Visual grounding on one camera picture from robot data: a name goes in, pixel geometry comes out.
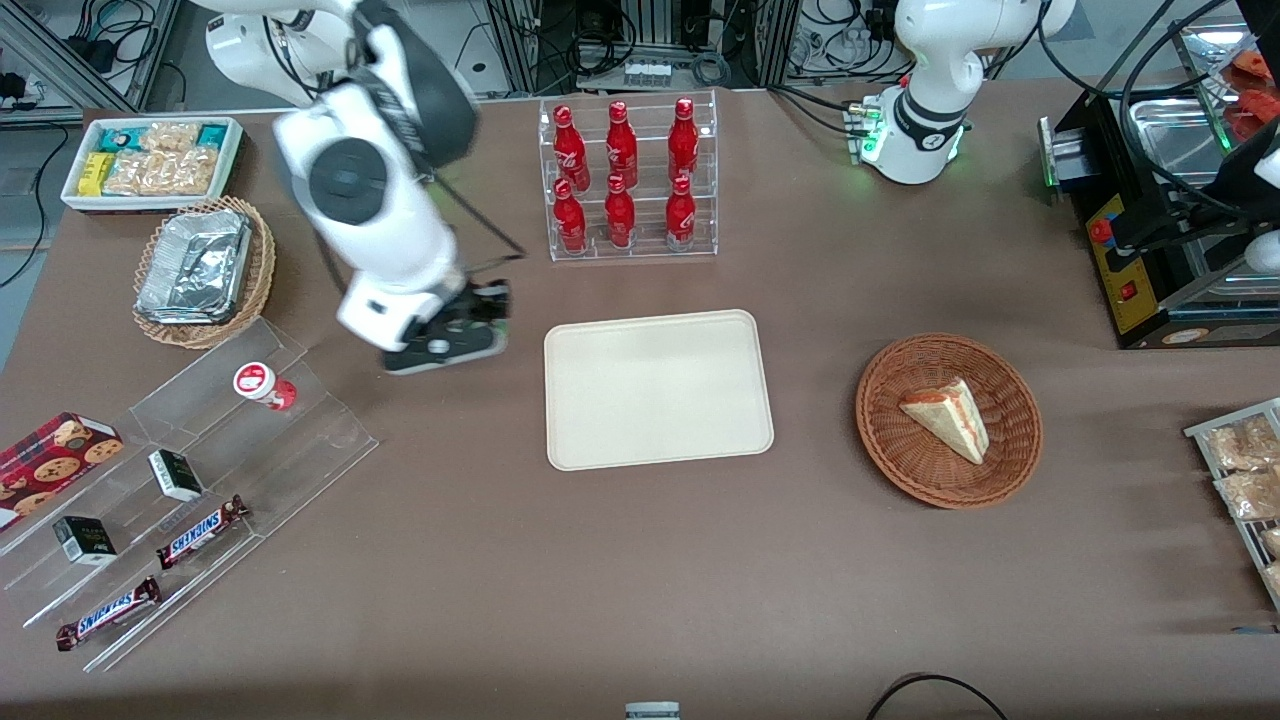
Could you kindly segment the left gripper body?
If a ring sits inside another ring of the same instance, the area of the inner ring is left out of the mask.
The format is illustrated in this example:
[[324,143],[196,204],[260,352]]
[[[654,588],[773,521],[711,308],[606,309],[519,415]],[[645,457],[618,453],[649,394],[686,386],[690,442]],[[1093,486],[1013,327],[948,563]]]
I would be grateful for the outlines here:
[[1207,195],[1247,211],[1263,232],[1277,231],[1279,160],[1276,140],[1251,140],[1225,156]]

